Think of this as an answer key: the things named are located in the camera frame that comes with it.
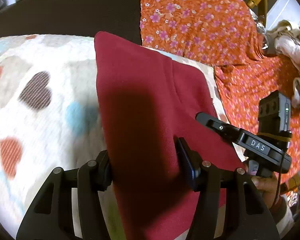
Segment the right hand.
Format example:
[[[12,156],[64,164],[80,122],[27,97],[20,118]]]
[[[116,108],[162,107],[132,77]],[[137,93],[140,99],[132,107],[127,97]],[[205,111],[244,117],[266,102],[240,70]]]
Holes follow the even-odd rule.
[[[276,173],[273,172],[269,177],[249,176],[255,187],[260,191],[264,203],[271,209],[279,201],[279,184]]]

